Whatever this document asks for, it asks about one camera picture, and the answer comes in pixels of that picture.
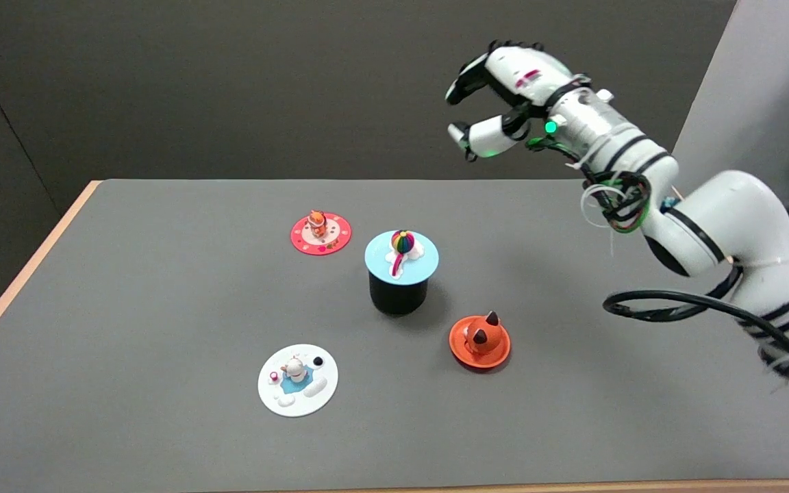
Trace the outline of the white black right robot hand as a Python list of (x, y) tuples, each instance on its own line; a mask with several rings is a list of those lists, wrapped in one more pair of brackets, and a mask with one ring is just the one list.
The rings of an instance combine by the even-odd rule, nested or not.
[(447, 131), (467, 162), (498, 156), (529, 137), (532, 121), (547, 121), (566, 94), (589, 87), (588, 76), (570, 72), (542, 44), (496, 40), (462, 66), (445, 101), (459, 104), (480, 88), (491, 88), (510, 109), (473, 124), (453, 122)]

